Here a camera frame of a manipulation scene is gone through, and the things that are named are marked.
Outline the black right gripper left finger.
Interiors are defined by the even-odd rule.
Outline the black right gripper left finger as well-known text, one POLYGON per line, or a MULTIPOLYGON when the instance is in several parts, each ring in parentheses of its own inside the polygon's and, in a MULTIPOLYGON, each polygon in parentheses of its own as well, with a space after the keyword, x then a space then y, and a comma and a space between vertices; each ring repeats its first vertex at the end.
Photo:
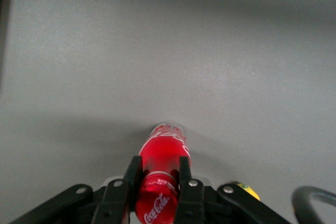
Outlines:
POLYGON ((142 157, 132 158, 125 174, 104 187, 94 213, 94 223, 129 223, 143 177, 142 157))

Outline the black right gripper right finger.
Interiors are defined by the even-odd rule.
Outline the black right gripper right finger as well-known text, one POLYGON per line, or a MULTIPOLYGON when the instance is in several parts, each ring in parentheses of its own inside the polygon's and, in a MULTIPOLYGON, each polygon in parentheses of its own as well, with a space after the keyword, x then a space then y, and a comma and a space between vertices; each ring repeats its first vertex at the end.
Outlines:
POLYGON ((180 157, 180 197, 174 223, 204 223, 204 184, 191 175, 189 158, 180 157))

